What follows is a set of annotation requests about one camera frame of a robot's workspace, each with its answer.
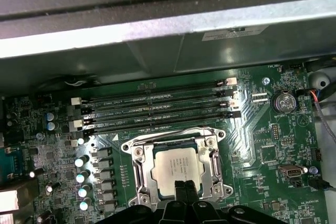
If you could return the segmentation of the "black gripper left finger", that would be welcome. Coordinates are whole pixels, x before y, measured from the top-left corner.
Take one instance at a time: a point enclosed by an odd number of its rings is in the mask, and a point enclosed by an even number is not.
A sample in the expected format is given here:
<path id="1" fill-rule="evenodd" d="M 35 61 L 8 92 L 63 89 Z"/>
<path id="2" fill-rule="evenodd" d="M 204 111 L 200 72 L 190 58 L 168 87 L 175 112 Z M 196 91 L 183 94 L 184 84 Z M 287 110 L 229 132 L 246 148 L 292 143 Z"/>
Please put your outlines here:
<path id="1" fill-rule="evenodd" d="M 153 211 L 145 205 L 135 205 L 98 223 L 184 223 L 187 212 L 186 185 L 186 182 L 175 181 L 175 199 L 168 201 L 163 208 L 158 207 Z"/>

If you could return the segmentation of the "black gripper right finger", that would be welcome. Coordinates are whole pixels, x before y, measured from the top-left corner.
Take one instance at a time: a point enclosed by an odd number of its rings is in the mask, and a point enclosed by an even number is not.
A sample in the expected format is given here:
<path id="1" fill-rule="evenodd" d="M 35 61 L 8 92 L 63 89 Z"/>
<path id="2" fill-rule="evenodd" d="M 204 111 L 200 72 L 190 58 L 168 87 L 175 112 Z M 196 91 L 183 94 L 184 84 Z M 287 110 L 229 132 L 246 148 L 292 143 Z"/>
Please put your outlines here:
<path id="1" fill-rule="evenodd" d="M 195 217 L 196 223 L 284 223 L 275 217 L 271 217 L 247 206 L 237 205 L 220 209 L 214 203 L 200 200 L 195 183 L 192 180 L 185 182 L 185 189 L 187 202 L 191 207 L 191 213 Z"/>

